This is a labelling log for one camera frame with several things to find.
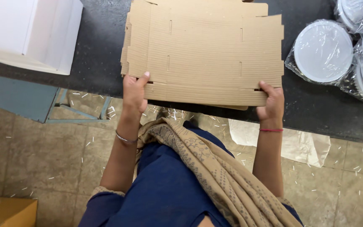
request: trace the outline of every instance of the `silver bangle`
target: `silver bangle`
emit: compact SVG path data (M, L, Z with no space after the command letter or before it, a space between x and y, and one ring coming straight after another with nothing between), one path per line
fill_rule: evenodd
M122 140L122 141L124 141L124 142L126 142L126 143L136 143L136 142L138 142L138 139L136 139L136 140L134 140L134 141L126 140L125 138L123 138L123 137L121 137L121 136L119 136L119 135L118 135L117 130L116 130L116 136L117 136L120 140Z

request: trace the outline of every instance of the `person's right hand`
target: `person's right hand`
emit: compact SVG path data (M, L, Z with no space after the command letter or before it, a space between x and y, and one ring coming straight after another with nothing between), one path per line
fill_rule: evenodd
M260 81L259 85L268 95L265 106L256 109L260 120L260 128L282 129L284 90L282 88L273 88L264 81Z
M127 75L123 79L123 112L128 114L141 114L145 111L148 100L144 99L144 86L150 77L149 72L145 72L141 78Z

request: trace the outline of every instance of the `dirty floor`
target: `dirty floor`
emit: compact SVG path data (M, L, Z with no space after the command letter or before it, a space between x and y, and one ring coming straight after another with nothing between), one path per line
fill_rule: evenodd
M70 101L74 108L97 115L104 99L68 92L67 103ZM111 105L115 112L109 114L110 122L93 124L41 124L0 109L0 196L37 198L38 227L77 226L113 145L122 100L113 99ZM142 124L156 118L154 106L149 108ZM52 117L74 114L55 109ZM236 159L246 160L245 167L252 170L255 147L235 144L227 119L189 113L191 116L235 156L241 153ZM283 159L285 197L307 227L363 226L363 143L340 139L331 139L331 143L322 168Z

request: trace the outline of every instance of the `red thread bracelet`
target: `red thread bracelet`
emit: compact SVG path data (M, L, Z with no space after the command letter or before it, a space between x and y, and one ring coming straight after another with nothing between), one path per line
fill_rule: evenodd
M282 132L283 129L259 129L260 131L267 131L267 132Z

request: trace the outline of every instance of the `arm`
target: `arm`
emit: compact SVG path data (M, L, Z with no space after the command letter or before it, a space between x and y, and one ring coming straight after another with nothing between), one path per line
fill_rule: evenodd
M266 106L257 107L260 129L282 129L284 115L284 93L282 88L273 88L264 81L260 87L268 94ZM257 141L253 175L276 197L284 195L281 172L282 132L260 131Z
M148 80L149 72L138 80L128 74L123 79L123 111L117 133L126 140L138 139L139 121L148 103L144 99L144 86ZM136 150L137 143L127 143L116 137L100 186L126 193L132 184Z

